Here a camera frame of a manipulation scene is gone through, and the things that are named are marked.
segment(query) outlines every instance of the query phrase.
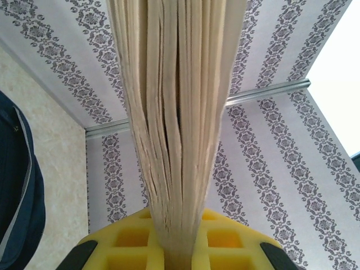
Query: fabric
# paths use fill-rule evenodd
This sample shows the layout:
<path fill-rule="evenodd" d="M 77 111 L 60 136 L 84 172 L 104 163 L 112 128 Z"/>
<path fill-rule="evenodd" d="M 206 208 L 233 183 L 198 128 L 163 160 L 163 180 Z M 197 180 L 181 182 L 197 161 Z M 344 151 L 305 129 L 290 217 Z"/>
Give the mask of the fabric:
<path fill-rule="evenodd" d="M 45 227 L 43 177 L 29 124 L 0 92 L 0 269 L 24 269 Z"/>
<path fill-rule="evenodd" d="M 360 154 L 357 154 L 355 157 L 352 158 L 356 168 L 360 172 Z"/>

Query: ceiling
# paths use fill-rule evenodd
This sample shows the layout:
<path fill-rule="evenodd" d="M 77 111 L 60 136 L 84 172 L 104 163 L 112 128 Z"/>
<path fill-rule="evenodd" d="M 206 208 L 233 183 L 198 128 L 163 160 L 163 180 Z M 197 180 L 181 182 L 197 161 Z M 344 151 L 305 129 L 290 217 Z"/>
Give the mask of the ceiling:
<path fill-rule="evenodd" d="M 250 0 L 231 93 L 305 78 L 350 0 Z M 127 118 L 106 1 L 1 0 L 0 44 L 83 127 Z"/>

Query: beige wall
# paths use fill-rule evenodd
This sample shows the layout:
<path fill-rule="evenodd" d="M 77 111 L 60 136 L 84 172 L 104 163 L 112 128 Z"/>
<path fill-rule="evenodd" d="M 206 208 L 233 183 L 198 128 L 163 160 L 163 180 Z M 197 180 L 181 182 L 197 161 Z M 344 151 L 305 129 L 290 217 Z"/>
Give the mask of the beige wall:
<path fill-rule="evenodd" d="M 1 47 L 0 90 L 27 117 L 44 176 L 46 227 L 27 269 L 55 269 L 88 231 L 84 130 Z"/>

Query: patterned wallpaper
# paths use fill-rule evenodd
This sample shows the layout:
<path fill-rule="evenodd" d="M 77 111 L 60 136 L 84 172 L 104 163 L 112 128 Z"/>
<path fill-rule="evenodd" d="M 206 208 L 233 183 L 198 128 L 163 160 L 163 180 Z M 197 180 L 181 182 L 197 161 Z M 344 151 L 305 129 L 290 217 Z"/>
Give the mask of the patterned wallpaper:
<path fill-rule="evenodd" d="M 131 133 L 87 140 L 89 229 L 147 206 Z M 360 266 L 360 174 L 307 90 L 228 107 L 206 206 L 307 270 Z"/>
<path fill-rule="evenodd" d="M 350 0 L 249 0 L 231 93 L 304 78 Z M 83 127 L 125 119 L 105 0 L 0 0 L 0 43 Z"/>

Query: stripe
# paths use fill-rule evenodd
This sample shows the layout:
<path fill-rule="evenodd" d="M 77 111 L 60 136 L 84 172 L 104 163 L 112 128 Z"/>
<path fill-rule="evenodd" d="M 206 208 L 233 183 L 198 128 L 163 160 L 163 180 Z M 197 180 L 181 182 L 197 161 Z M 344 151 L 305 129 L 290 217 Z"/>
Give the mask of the stripe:
<path fill-rule="evenodd" d="M 97 97 L 88 79 L 82 75 L 77 63 L 71 60 L 71 55 L 66 53 L 67 49 L 59 38 L 54 36 L 52 27 L 44 23 L 44 15 L 38 14 L 37 9 L 31 0 L 2 0 L 0 3 L 0 10 L 19 28 L 22 36 L 31 42 L 30 45 L 37 49 L 40 57 L 43 57 L 93 121 L 97 124 L 112 121 L 103 101 Z"/>
<path fill-rule="evenodd" d="M 258 23 L 259 12 L 263 0 L 250 0 L 247 3 L 247 8 L 244 16 L 244 24 L 242 27 L 240 45 L 237 50 L 237 55 L 233 67 L 233 74 L 231 79 L 230 94 L 239 93 L 241 91 L 242 80 L 244 79 L 245 69 L 247 66 L 247 59 L 250 55 L 251 44 L 254 39 L 254 28 Z"/>
<path fill-rule="evenodd" d="M 311 104 L 308 96 L 303 91 L 297 91 L 289 95 L 296 112 L 301 115 L 302 123 L 307 128 L 318 153 L 322 156 L 324 164 L 330 170 L 334 182 L 339 186 L 343 198 L 349 204 L 356 221 L 360 221 L 360 184 L 353 173 L 354 166 L 348 165 L 347 160 L 334 143 L 334 138 L 329 130 L 323 125 L 317 110 Z"/>
<path fill-rule="evenodd" d="M 288 172 L 303 197 L 305 208 L 310 212 L 310 219 L 314 220 L 314 229 L 319 232 L 319 239 L 323 240 L 323 247 L 329 253 L 333 268 L 357 269 L 356 262 L 351 260 L 351 252 L 347 250 L 347 244 L 341 238 L 335 220 L 331 218 L 327 202 L 322 198 L 320 189 L 314 182 L 312 173 L 306 166 L 303 155 L 283 121 L 276 103 L 272 98 L 268 98 L 259 100 L 258 104 L 271 134 L 274 135 L 283 160 L 287 163 Z"/>
<path fill-rule="evenodd" d="M 102 138 L 86 140 L 86 157 L 88 160 L 88 205 L 89 232 L 95 232 L 110 222 L 107 220 L 106 190 L 104 185 L 104 159 L 102 153 Z"/>
<path fill-rule="evenodd" d="M 89 152 L 88 152 L 88 141 L 85 140 L 85 160 L 86 160 L 86 194 L 87 194 L 87 205 L 88 205 L 88 233 L 90 233 L 90 198 L 89 198 Z"/>
<path fill-rule="evenodd" d="M 99 1 L 67 0 L 67 2 L 72 5 L 70 11 L 77 16 L 77 24 L 82 29 L 83 35 L 86 36 L 105 76 L 111 82 L 112 89 L 126 109 L 114 39 L 108 20 L 109 15 Z"/>
<path fill-rule="evenodd" d="M 144 208 L 142 199 L 141 182 L 138 181 L 137 155 L 134 148 L 131 132 L 121 132 L 117 135 L 119 139 L 119 153 L 122 158 L 118 159 L 121 171 L 120 177 L 123 179 L 120 189 L 124 195 L 124 211 L 126 215 L 131 215 Z"/>
<path fill-rule="evenodd" d="M 149 195 L 147 194 L 147 189 L 145 186 L 145 182 L 142 176 L 141 168 L 139 159 L 137 158 L 137 167 L 138 167 L 138 173 L 139 173 L 139 181 L 140 181 L 140 188 L 141 188 L 141 197 L 142 197 L 142 203 L 144 207 L 149 207 Z"/>
<path fill-rule="evenodd" d="M 245 110 L 241 105 L 236 105 L 227 108 L 227 112 L 237 134 L 242 153 L 246 157 L 247 168 L 254 179 L 253 183 L 258 188 L 260 203 L 264 205 L 266 217 L 271 223 L 270 228 L 273 230 L 273 237 L 283 246 L 284 251 L 296 264 L 307 266 L 308 262 L 304 261 L 305 254 L 299 248 L 300 241 L 292 228 L 292 222 L 285 210 L 285 204 L 276 191 L 272 173 L 267 168 L 268 165 L 264 160 L 262 150 L 257 145 L 257 138 L 252 132 Z"/>
<path fill-rule="evenodd" d="M 248 226 L 248 220 L 245 219 L 245 212 L 242 211 L 243 206 L 240 201 L 238 189 L 232 178 L 232 173 L 221 142 L 219 143 L 215 157 L 213 182 L 217 189 L 216 197 L 219 198 L 222 212 L 234 221 Z"/>
<path fill-rule="evenodd" d="M 340 19 L 349 0 L 330 0 L 327 2 L 318 16 L 318 21 L 313 25 L 312 31 L 304 42 L 304 46 L 292 66 L 288 81 L 298 80 L 307 74 L 315 57 L 324 45 L 324 40 L 331 34 L 332 25 Z"/>
<path fill-rule="evenodd" d="M 123 168 L 119 151 L 118 134 L 102 137 L 103 172 L 105 175 L 107 220 L 118 221 L 127 216 L 123 194 Z"/>
<path fill-rule="evenodd" d="M 272 83 L 277 67 L 282 60 L 282 55 L 287 48 L 288 40 L 295 30 L 298 17 L 303 12 L 302 6 L 306 4 L 306 0 L 286 0 L 285 2 L 286 4 L 282 7 L 283 12 L 277 19 L 278 25 L 272 34 L 272 40 L 258 76 L 257 88 L 266 87 Z"/>

